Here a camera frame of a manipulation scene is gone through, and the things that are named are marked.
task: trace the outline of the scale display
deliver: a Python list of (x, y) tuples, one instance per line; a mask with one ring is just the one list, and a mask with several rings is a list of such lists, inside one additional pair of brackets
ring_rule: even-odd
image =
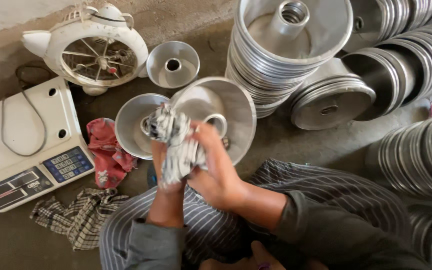
[(53, 186), (53, 183), (37, 167), (27, 169), (0, 182), (0, 209)]

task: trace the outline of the black cable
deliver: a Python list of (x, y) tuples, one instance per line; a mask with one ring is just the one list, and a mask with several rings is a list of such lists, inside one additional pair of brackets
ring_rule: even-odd
[[(32, 62), (28, 62), (26, 64), (23, 64), (21, 66), (19, 66), (16, 70), (16, 77), (18, 77), (18, 79), (23, 82), (23, 83), (27, 83), (26, 81), (24, 81), (23, 79), (21, 79), (21, 73), (22, 73), (22, 69), (26, 68), (26, 67), (32, 67), (32, 68), (40, 68), (43, 70), (46, 70), (49, 74), (49, 76), (51, 76), (51, 72), (48, 71), (46, 68), (41, 67), (41, 66), (36, 66), (36, 65), (30, 65), (30, 63)], [(36, 112), (36, 114), (38, 115), (39, 119), (41, 120), (41, 123), (43, 124), (43, 128), (44, 128), (44, 138), (43, 138), (43, 143), (41, 144), (41, 146), (38, 148), (38, 150), (34, 151), (33, 153), (29, 154), (29, 155), (24, 155), (21, 153), (16, 152), (13, 148), (11, 148), (6, 141), (4, 140), (4, 122), (5, 122), (5, 117), (4, 117), (4, 101), (6, 100), (6, 98), (3, 98), (2, 102), (1, 102), (1, 141), (3, 142), (3, 144), (14, 154), (21, 156), (21, 157), (30, 157), (30, 156), (34, 156), (37, 153), (39, 153), (39, 151), (43, 150), (44, 146), (46, 145), (46, 141), (48, 140), (48, 129), (46, 128), (46, 124), (43, 120), (43, 118), (41, 117), (41, 115), (39, 114), (39, 111), (36, 109), (36, 107), (34, 106), (33, 102), (31, 102), (28, 98), (28, 96), (26, 95), (25, 91), (22, 90), (21, 94), (24, 96), (24, 98), (26, 99), (26, 101), (29, 103), (29, 105), (31, 105), (31, 107), (33, 108), (33, 110)]]

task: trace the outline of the gray sleeve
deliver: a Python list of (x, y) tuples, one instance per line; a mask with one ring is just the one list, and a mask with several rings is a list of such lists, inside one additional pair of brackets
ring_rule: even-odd
[(187, 228), (163, 228), (133, 220), (126, 270), (179, 270)]
[(429, 270), (409, 247), (346, 210), (307, 200), (299, 191), (289, 200), (279, 226), (279, 239), (295, 244), (306, 256), (333, 268)]

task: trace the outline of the digital scale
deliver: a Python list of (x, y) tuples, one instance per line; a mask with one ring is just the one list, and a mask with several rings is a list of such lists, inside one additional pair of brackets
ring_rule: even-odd
[[(94, 172), (69, 86), (57, 77), (0, 101), (0, 212), (6, 212)], [(32, 156), (20, 156), (11, 151)]]

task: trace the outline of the scale brand logo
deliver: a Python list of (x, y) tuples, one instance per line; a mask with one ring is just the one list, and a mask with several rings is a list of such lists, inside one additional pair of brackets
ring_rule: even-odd
[(34, 181), (28, 185), (28, 188), (36, 187), (37, 185), (39, 185), (39, 181)]

